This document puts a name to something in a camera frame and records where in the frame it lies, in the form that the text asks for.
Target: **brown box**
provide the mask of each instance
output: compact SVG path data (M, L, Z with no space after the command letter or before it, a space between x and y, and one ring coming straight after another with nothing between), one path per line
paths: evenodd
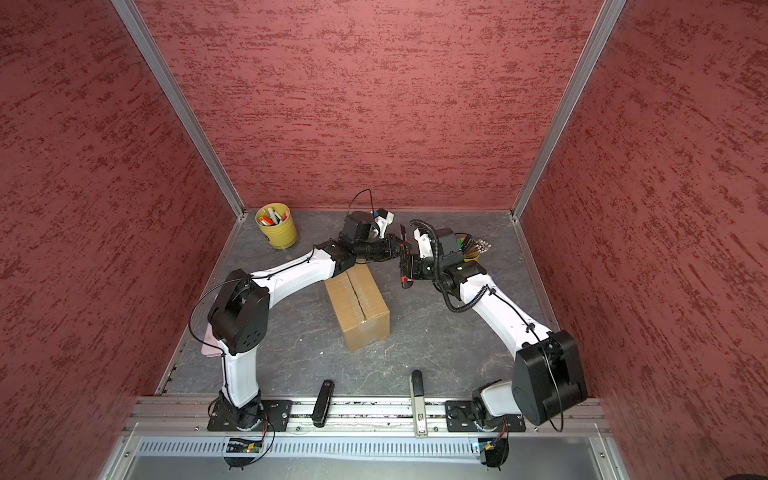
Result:
M326 280L326 288L350 352L389 336L389 309L367 265Z

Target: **pen holder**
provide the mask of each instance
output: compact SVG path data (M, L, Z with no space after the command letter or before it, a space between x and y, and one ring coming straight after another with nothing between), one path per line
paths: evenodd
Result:
M265 227L259 223L259 219L261 217L269 218L270 213L268 208L270 207L280 216L280 218L283 218L286 213L288 213L288 217L277 225ZM269 204L261 207L259 211L256 212L256 225L258 225L262 233L266 235L266 239L270 242L270 245L278 250L288 248L298 240L296 225L293 224L293 215L290 213L290 208L285 204Z

